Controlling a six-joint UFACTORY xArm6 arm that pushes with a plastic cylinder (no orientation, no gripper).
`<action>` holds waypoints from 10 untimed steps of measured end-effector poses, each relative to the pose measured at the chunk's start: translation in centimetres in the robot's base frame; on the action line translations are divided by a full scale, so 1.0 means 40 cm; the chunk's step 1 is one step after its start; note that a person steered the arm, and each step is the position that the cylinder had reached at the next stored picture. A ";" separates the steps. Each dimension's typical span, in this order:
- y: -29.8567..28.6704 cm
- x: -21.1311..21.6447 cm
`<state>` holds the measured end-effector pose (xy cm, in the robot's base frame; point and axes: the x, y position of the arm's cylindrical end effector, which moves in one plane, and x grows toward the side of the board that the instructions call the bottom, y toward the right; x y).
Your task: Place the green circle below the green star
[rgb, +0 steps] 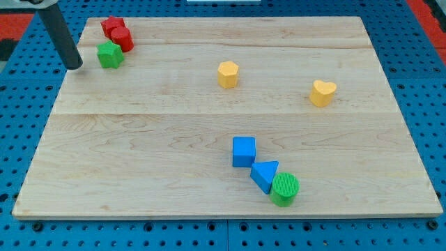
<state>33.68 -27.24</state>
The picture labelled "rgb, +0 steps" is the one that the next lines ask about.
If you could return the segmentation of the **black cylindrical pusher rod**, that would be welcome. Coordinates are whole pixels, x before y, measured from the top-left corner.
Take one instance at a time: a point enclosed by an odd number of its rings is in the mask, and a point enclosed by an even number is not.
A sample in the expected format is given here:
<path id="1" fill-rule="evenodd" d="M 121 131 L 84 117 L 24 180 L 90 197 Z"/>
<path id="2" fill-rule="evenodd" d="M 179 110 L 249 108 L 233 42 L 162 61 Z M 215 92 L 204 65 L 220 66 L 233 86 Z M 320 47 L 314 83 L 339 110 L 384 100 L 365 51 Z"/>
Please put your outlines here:
<path id="1" fill-rule="evenodd" d="M 37 13 L 66 69 L 80 68 L 83 64 L 82 58 L 58 3 L 43 3 L 43 7 Z"/>

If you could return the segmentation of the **grey tool mount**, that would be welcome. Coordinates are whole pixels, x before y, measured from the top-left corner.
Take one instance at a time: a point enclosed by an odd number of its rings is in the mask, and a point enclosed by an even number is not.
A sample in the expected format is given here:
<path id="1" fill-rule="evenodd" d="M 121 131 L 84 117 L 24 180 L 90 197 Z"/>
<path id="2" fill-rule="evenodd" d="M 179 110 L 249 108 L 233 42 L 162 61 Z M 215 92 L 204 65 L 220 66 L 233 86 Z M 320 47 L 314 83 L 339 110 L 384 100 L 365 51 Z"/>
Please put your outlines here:
<path id="1" fill-rule="evenodd" d="M 57 4 L 59 0 L 18 0 L 17 9 L 23 12 L 33 12 L 37 10 L 44 10 Z"/>

